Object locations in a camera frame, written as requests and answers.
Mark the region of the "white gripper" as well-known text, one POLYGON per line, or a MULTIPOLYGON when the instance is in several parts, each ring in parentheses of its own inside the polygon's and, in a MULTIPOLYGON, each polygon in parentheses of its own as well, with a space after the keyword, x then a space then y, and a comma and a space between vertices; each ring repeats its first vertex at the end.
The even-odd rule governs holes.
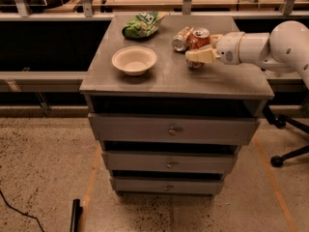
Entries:
POLYGON ((185 53, 188 61, 198 63, 213 63, 218 58, 228 65, 238 65, 239 46, 244 32, 231 32, 226 35, 211 35, 211 44, 216 44, 216 50, 213 48, 192 49, 185 53))

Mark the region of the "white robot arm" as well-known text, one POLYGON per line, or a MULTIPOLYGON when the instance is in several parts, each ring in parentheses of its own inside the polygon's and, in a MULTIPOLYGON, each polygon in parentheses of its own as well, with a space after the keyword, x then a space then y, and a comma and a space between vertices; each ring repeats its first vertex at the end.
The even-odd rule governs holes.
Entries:
POLYGON ((248 63, 277 73, 297 72, 309 88, 309 29, 298 21, 282 22, 270 33, 213 35, 210 44, 188 50, 185 58, 198 63, 248 63))

